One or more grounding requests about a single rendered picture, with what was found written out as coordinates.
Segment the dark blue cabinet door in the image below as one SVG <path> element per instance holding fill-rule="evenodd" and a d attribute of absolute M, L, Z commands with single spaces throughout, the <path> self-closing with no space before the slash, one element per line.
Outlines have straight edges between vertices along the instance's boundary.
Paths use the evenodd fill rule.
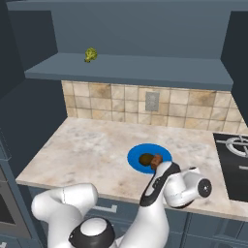
<path fill-rule="evenodd" d="M 248 11 L 233 13 L 234 73 L 232 95 L 248 125 Z"/>
<path fill-rule="evenodd" d="M 5 0 L 0 0 L 0 100 L 25 79 Z"/>

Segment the brown bread piece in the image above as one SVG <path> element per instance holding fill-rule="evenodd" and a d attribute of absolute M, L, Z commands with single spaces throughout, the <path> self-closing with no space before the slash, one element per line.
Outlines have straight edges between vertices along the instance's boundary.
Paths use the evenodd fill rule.
<path fill-rule="evenodd" d="M 156 170 L 157 167 L 163 162 L 163 157 L 159 154 L 156 154 L 151 160 L 150 167 L 153 170 Z"/>

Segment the blue round plate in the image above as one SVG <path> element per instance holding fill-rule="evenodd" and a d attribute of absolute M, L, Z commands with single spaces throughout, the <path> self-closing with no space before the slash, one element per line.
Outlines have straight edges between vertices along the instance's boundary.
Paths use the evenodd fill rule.
<path fill-rule="evenodd" d="M 134 146 L 127 155 L 127 161 L 135 171 L 146 174 L 154 173 L 152 168 L 149 166 L 144 166 L 140 163 L 140 156 L 146 153 L 151 155 L 160 154 L 163 157 L 164 162 L 172 160 L 170 152 L 163 146 L 155 143 L 141 143 Z"/>

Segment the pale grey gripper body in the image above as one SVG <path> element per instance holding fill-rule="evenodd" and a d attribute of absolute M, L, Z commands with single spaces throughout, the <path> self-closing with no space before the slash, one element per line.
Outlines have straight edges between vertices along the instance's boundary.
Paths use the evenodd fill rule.
<path fill-rule="evenodd" d="M 184 174 L 189 173 L 189 172 L 197 173 L 197 174 L 200 174 L 201 173 L 200 170 L 199 170 L 199 168 L 197 168 L 197 167 L 190 167 L 190 168 L 183 169 L 183 170 L 181 170 L 180 173 L 182 175 L 184 175 Z"/>

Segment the black hob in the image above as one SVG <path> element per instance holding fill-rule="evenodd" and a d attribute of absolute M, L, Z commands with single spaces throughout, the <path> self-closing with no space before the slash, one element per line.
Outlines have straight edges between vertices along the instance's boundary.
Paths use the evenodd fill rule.
<path fill-rule="evenodd" d="M 213 135 L 229 199 L 248 202 L 248 136 Z"/>

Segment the grey wall socket plate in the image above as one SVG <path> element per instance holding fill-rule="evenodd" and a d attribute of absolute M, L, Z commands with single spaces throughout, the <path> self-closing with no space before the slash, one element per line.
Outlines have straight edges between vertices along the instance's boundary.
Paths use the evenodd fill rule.
<path fill-rule="evenodd" d="M 145 94 L 145 109 L 147 111 L 157 111 L 159 109 L 159 92 L 147 92 Z"/>

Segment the blue grey drawer front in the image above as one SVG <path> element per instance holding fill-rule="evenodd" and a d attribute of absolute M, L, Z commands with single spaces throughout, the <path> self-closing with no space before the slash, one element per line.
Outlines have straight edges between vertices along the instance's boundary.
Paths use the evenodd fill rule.
<path fill-rule="evenodd" d="M 86 214 L 90 216 L 100 216 L 108 219 L 114 228 L 115 234 L 121 236 L 131 226 L 138 213 L 139 206 L 136 203 L 126 201 L 115 201 L 110 199 L 98 198 L 97 205 L 111 207 L 113 204 L 117 205 L 117 212 L 110 213 L 90 209 Z M 186 222 L 187 213 L 174 209 L 165 209 L 170 224 L 170 231 L 173 233 L 183 233 Z"/>
<path fill-rule="evenodd" d="M 192 213 L 187 234 L 248 243 L 248 222 Z"/>

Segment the brown green avocado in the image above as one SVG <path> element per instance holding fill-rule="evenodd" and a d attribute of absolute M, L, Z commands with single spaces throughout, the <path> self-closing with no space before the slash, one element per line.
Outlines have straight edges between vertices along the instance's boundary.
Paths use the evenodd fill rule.
<path fill-rule="evenodd" d="M 154 156 L 150 153 L 143 153 L 139 156 L 139 163 L 145 167 L 152 167 L 153 166 L 153 159 Z"/>

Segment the black built-in oven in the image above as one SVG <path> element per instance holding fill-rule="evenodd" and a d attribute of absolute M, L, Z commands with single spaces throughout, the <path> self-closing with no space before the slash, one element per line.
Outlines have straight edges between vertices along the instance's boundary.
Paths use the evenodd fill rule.
<path fill-rule="evenodd" d="M 4 171 L 0 167 L 0 232 L 6 235 L 30 238 L 15 196 Z"/>

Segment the blue grey wall cabinet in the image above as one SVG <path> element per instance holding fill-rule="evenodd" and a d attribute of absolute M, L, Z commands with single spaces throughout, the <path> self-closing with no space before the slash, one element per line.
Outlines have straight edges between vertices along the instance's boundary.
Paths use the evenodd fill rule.
<path fill-rule="evenodd" d="M 248 0 L 23 0 L 13 23 L 37 24 L 56 49 L 27 61 L 28 78 L 229 91 L 224 50 Z M 94 47 L 97 58 L 84 61 Z"/>

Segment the yellow green jam jar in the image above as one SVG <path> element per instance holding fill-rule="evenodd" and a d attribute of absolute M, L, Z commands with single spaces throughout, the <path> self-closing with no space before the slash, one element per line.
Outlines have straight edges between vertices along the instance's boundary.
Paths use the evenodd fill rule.
<path fill-rule="evenodd" d="M 90 63 L 97 58 L 97 50 L 94 47 L 90 47 L 85 51 L 84 61 Z"/>

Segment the dark blue tall cabinet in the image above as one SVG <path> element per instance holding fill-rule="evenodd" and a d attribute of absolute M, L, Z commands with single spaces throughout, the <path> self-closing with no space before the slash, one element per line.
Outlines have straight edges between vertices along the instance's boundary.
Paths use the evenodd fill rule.
<path fill-rule="evenodd" d="M 58 80 L 24 79 L 0 100 L 0 167 L 8 179 L 30 238 L 0 232 L 0 248 L 44 248 L 44 231 L 31 214 L 29 188 L 16 178 L 67 117 Z"/>

